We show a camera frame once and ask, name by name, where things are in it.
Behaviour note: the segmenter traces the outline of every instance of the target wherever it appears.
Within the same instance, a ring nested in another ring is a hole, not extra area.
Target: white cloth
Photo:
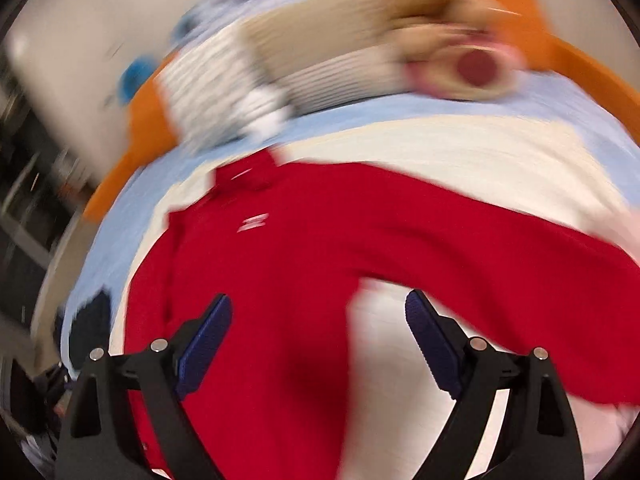
[[[254,144],[262,144],[275,137],[282,130],[283,124],[293,115],[292,106],[284,106],[251,121],[240,130],[243,137],[249,137]]]
[[[251,90],[232,113],[235,121],[248,124],[286,105],[287,91],[276,84],[267,84]]]
[[[156,77],[180,143],[190,153],[237,137],[249,122],[235,110],[261,76],[238,30],[237,23],[223,28],[180,53]]]
[[[284,155],[385,163],[485,202],[575,228],[584,229],[591,216],[626,207],[572,127],[559,121],[484,116],[391,121],[296,142]],[[130,278],[164,231],[166,213],[199,199],[210,185],[210,170],[224,162],[203,164],[156,206],[118,308],[112,354],[122,352]],[[353,389],[342,480],[412,478],[449,416],[452,401],[437,388],[404,320],[407,291],[367,282],[351,305]],[[570,402],[591,479],[622,441],[629,414],[575,397]],[[499,392],[468,476],[486,469],[505,405],[506,392]]]

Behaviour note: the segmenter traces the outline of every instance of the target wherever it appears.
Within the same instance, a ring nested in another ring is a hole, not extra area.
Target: blue object
[[[118,99],[121,104],[128,105],[140,87],[149,79],[158,62],[151,56],[140,56],[124,71],[118,82]]]
[[[174,30],[171,31],[171,39],[174,44],[179,44],[194,28],[198,22],[191,16],[191,11],[187,12],[178,20]]]
[[[202,384],[209,365],[231,326],[231,315],[231,300],[221,294],[197,320],[200,327],[175,366],[178,378],[175,392],[180,400],[196,392]]]
[[[462,333],[462,338],[452,341],[454,334],[447,334],[441,325],[442,322],[452,320],[439,316],[427,297],[419,291],[412,290],[407,295],[404,313],[439,389],[449,392],[452,399],[459,399],[463,390],[464,361],[460,344],[466,342],[466,336]],[[459,326],[452,328],[462,332]]]

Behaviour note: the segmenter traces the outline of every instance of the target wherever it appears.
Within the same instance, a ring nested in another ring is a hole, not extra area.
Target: blue gripper pad
[[[195,392],[202,383],[226,332],[231,326],[232,307],[228,296],[220,295],[198,322],[200,327],[185,347],[176,365],[178,382],[175,392],[180,398]]]
[[[436,384],[441,390],[449,392],[452,399],[457,400],[463,390],[461,362],[463,354],[462,348],[457,349],[454,345],[462,340],[456,338],[457,341],[450,341],[440,325],[440,320],[456,322],[440,316],[419,290],[412,290],[407,295],[404,313]]]

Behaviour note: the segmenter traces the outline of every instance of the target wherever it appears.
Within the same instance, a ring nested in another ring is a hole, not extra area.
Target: metal screw
[[[169,343],[167,342],[166,339],[156,339],[151,343],[151,349],[154,352],[161,352],[163,350],[166,350],[168,346],[169,346]]]
[[[104,350],[100,347],[94,348],[89,354],[91,361],[99,361],[104,356]]]
[[[549,357],[549,352],[542,348],[542,346],[538,346],[533,349],[533,355],[535,355],[541,361],[544,361]]]
[[[478,351],[486,350],[486,341],[481,337],[472,338],[469,344],[471,345],[471,348],[473,348],[474,350],[478,350]]]

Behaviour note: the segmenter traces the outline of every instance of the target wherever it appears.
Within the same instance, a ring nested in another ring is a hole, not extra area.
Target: striped cloth
[[[251,52],[231,24],[169,63],[157,76],[180,143],[190,153],[238,136],[246,123],[234,111],[260,85]]]
[[[389,29],[384,0],[307,0],[255,16],[242,34],[271,80],[375,46]]]
[[[284,76],[298,115],[374,96],[407,90],[402,64],[388,44],[355,50]]]
[[[385,0],[307,0],[241,27],[299,115],[407,88],[399,52],[383,43]]]

